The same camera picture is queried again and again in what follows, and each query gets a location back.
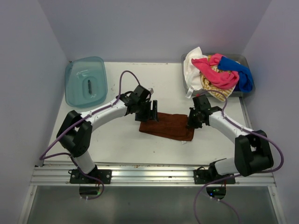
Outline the brown microfiber towel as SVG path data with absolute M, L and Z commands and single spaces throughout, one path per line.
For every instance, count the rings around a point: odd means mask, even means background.
M 141 122 L 139 132 L 179 141 L 192 141 L 194 128 L 188 128 L 185 114 L 158 113 L 159 121 Z

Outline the teal translucent plastic bin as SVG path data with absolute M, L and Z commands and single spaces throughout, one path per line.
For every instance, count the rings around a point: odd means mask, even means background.
M 65 101 L 71 107 L 88 108 L 102 104 L 107 97 L 104 61 L 98 56 L 70 62 L 65 68 Z

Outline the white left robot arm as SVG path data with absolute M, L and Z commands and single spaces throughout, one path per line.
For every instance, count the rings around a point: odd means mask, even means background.
M 133 91 L 121 93 L 116 100 L 96 109 L 82 113 L 73 110 L 67 113 L 57 133 L 57 139 L 71 154 L 81 171 L 80 177 L 86 183 L 92 183 L 97 178 L 97 166 L 88 152 L 93 131 L 114 119 L 130 114 L 135 115 L 136 121 L 158 121 L 157 101 L 150 100 L 152 94 L 152 88 L 146 89 L 138 85 Z

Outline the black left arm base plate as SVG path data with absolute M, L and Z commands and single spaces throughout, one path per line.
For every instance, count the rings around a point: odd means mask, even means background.
M 112 170 L 110 169 L 98 169 L 89 174 L 82 174 L 78 169 L 71 169 L 68 171 L 70 174 L 71 184 L 110 184 L 112 179 Z

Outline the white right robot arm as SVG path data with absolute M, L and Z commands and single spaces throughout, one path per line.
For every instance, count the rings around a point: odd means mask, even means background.
M 196 175 L 206 181 L 219 183 L 232 174 L 249 176 L 272 168 L 272 157 L 267 135 L 264 131 L 253 131 L 235 123 L 218 106 L 212 107 L 205 95 L 194 97 L 187 126 L 198 129 L 213 127 L 234 143 L 234 157 L 211 162 L 208 169 L 198 168 Z

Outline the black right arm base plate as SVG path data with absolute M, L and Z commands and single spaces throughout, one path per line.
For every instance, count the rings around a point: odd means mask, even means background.
M 195 184 L 207 184 L 213 181 L 218 181 L 222 178 L 231 177 L 230 175 L 219 175 L 219 174 L 211 174 L 206 169 L 195 169 L 193 170 L 193 179 Z

